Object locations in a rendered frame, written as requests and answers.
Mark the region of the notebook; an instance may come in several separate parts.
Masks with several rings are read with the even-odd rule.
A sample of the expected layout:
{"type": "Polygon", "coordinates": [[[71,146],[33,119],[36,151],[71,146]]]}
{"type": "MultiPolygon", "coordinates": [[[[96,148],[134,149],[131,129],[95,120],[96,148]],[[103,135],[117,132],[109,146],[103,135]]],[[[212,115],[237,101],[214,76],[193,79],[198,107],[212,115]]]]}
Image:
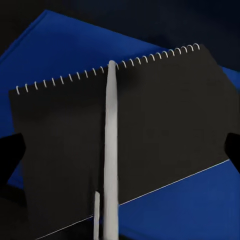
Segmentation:
{"type": "MultiPolygon", "coordinates": [[[[203,43],[115,66],[119,206],[230,161],[240,91],[203,43]]],[[[32,240],[103,213],[108,70],[8,91],[32,240]]]]}

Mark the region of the pen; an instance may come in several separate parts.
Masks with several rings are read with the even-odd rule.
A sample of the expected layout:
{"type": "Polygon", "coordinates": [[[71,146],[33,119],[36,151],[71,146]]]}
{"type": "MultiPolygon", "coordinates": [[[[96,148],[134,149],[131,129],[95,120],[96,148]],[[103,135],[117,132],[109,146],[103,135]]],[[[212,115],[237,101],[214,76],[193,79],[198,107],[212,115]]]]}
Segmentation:
{"type": "MultiPolygon", "coordinates": [[[[118,176],[118,90],[116,61],[110,60],[105,100],[104,192],[102,240],[118,240],[119,176],[118,176]]],[[[95,192],[94,236],[99,240],[100,193],[95,192]]]]}

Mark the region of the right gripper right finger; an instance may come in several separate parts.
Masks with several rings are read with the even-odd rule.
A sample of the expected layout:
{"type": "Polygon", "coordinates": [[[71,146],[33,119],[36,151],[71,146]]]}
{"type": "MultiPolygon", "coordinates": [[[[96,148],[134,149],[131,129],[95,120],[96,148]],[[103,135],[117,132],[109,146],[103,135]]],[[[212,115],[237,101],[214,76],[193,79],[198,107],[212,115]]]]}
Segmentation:
{"type": "Polygon", "coordinates": [[[240,135],[236,133],[229,133],[227,135],[224,151],[240,172],[240,135]]]}

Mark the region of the folder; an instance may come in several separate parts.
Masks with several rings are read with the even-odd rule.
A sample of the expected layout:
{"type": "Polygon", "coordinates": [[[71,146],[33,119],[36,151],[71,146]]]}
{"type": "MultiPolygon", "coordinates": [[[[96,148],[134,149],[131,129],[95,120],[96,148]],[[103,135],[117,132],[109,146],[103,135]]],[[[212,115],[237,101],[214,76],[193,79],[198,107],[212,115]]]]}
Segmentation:
{"type": "MultiPolygon", "coordinates": [[[[9,90],[164,51],[45,9],[0,56],[0,139],[15,134],[9,90]]],[[[240,91],[240,72],[221,68],[240,91]]],[[[0,197],[27,209],[20,163],[0,197]]],[[[118,240],[240,240],[240,172],[226,161],[119,205],[118,225],[118,240]]],[[[94,216],[69,228],[93,239],[94,216]]]]}

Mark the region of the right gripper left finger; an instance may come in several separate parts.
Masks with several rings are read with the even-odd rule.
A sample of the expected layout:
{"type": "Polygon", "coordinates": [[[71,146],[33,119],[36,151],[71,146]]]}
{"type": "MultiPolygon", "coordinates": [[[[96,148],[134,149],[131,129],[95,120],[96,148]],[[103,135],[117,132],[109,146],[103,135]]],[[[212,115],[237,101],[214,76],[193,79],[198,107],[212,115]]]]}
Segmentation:
{"type": "Polygon", "coordinates": [[[26,152],[21,133],[0,138],[0,193],[26,152]]]}

